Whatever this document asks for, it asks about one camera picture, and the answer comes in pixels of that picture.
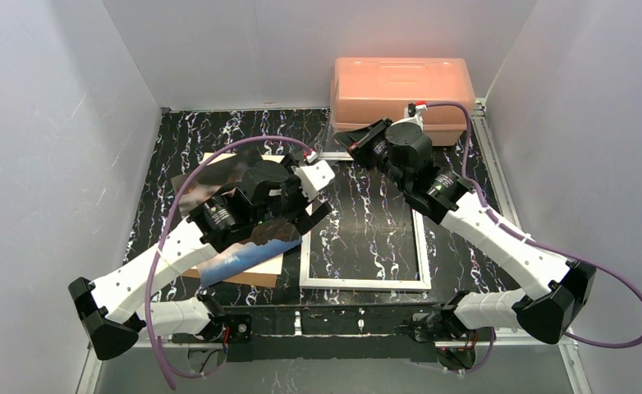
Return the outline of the clear glass sheet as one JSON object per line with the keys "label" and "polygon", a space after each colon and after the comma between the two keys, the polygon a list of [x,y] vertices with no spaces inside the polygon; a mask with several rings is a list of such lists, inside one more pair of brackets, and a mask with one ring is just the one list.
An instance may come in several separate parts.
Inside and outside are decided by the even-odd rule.
{"label": "clear glass sheet", "polygon": [[327,161],[351,161],[352,157],[341,144],[335,141],[335,130],[329,127],[320,143],[321,152],[319,156]]}

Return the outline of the white picture frame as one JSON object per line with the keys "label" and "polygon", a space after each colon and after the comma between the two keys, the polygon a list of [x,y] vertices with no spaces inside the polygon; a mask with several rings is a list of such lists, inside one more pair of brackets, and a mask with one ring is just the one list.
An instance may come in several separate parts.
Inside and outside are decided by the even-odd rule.
{"label": "white picture frame", "polygon": [[303,289],[428,291],[432,287],[421,214],[379,172],[347,153],[321,153],[335,171],[323,191],[330,214],[301,245]]}

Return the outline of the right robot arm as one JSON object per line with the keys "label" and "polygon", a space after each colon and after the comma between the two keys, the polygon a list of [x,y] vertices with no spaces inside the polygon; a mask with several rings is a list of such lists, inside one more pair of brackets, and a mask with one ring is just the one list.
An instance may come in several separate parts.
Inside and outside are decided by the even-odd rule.
{"label": "right robot arm", "polygon": [[436,164],[421,109],[410,105],[407,118],[383,118],[356,131],[338,131],[334,139],[361,167],[380,171],[412,209],[479,249],[519,289],[460,291],[419,317],[415,330],[458,338],[480,328],[517,328],[543,343],[558,343],[586,304],[596,269],[534,247],[530,236],[480,201],[472,181]]}

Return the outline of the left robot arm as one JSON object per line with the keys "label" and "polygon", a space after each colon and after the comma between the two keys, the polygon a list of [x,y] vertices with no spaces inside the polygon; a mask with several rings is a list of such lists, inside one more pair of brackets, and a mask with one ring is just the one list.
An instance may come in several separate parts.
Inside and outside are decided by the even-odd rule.
{"label": "left robot arm", "polygon": [[210,296],[167,302],[152,296],[190,270],[207,287],[280,259],[328,215],[319,195],[334,177],[323,160],[256,158],[239,180],[189,211],[164,241],[107,275],[74,280],[68,291],[97,357],[116,358],[150,336],[248,341],[250,318],[226,313]]}

